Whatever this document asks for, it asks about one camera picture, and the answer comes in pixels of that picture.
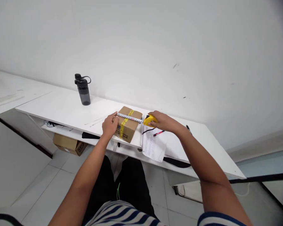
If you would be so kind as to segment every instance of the striped shirt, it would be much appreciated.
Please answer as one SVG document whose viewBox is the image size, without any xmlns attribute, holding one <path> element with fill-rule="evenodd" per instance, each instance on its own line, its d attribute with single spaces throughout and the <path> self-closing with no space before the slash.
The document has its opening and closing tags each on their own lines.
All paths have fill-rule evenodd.
<svg viewBox="0 0 283 226">
<path fill-rule="evenodd" d="M 106 202 L 86 226 L 145 225 L 162 226 L 158 219 L 135 209 L 131 204 L 118 200 Z M 225 225 L 245 226 L 240 221 L 217 212 L 205 212 L 198 219 L 197 226 Z"/>
</svg>

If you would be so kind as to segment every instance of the black water bottle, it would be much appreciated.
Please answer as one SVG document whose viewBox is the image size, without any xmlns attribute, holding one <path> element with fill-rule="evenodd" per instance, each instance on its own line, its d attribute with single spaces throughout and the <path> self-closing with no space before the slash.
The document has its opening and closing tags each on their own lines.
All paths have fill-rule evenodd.
<svg viewBox="0 0 283 226">
<path fill-rule="evenodd" d="M 90 82 L 87 82 L 87 80 L 84 79 L 85 77 L 88 76 L 81 77 L 80 74 L 75 74 L 75 84 L 78 86 L 82 104 L 89 105 L 90 95 L 89 95 L 88 84 L 91 82 L 91 78 L 88 77 L 90 79 Z"/>
</svg>

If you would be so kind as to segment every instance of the cable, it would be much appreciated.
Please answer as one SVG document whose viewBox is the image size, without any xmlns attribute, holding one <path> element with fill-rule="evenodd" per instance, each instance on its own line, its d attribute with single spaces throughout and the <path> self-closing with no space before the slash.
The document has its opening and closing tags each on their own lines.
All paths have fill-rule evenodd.
<svg viewBox="0 0 283 226">
<path fill-rule="evenodd" d="M 0 213 L 0 220 L 6 220 L 14 226 L 23 226 L 16 218 L 9 214 Z"/>
<path fill-rule="evenodd" d="M 148 131 L 150 131 L 150 130 L 154 130 L 155 128 L 153 128 L 153 129 L 149 129 L 149 130 L 146 130 L 145 132 L 148 132 Z M 145 133 L 145 132 L 143 132 L 142 133 L 142 135 Z"/>
<path fill-rule="evenodd" d="M 116 200 L 120 200 L 120 197 L 119 197 L 119 186 L 118 186 L 118 188 L 117 188 Z"/>
<path fill-rule="evenodd" d="M 242 197 L 247 196 L 249 194 L 249 186 L 250 186 L 250 184 L 251 183 L 249 182 L 248 185 L 247 185 L 247 192 L 244 195 L 239 195 L 237 193 L 235 193 L 235 194 L 238 195 L 238 196 L 242 196 Z"/>
</svg>

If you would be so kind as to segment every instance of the cardboard box under desk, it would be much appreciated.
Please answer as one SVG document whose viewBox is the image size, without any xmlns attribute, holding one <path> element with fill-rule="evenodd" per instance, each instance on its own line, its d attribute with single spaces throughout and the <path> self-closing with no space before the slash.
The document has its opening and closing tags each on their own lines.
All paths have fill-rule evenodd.
<svg viewBox="0 0 283 226">
<path fill-rule="evenodd" d="M 118 113 L 123 114 L 123 115 L 128 115 L 131 110 L 132 109 L 124 106 L 124 107 L 122 107 L 122 109 Z M 133 118 L 141 119 L 142 113 L 140 113 L 138 111 L 134 111 L 131 116 Z M 116 132 L 114 134 L 115 136 L 119 137 L 120 130 L 121 130 L 121 124 L 125 119 L 126 118 L 119 117 L 119 123 L 118 123 L 117 129 L 116 129 Z M 124 124 L 123 136 L 120 137 L 120 138 L 123 139 L 124 141 L 130 143 L 138 124 L 139 124 L 139 122 L 128 119 L 126 124 Z"/>
<path fill-rule="evenodd" d="M 78 156 L 81 156 L 88 145 L 85 142 L 78 141 L 57 133 L 54 134 L 53 143 L 58 147 L 58 149 Z"/>
</svg>

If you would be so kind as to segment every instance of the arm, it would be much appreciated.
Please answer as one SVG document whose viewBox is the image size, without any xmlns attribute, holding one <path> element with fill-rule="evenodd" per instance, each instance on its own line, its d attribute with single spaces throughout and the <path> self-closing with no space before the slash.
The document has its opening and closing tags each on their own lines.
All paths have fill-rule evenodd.
<svg viewBox="0 0 283 226">
<path fill-rule="evenodd" d="M 97 180 L 109 140 L 116 131 L 117 112 L 109 115 L 102 124 L 103 135 L 76 174 L 67 195 L 56 211 L 49 226 L 81 226 L 88 201 Z"/>
<path fill-rule="evenodd" d="M 149 115 L 158 120 L 158 123 L 150 122 L 150 125 L 172 132 L 179 138 L 191 166 L 200 179 L 204 211 L 224 213 L 246 225 L 252 225 L 224 172 L 188 129 L 159 111 L 150 112 Z"/>
</svg>

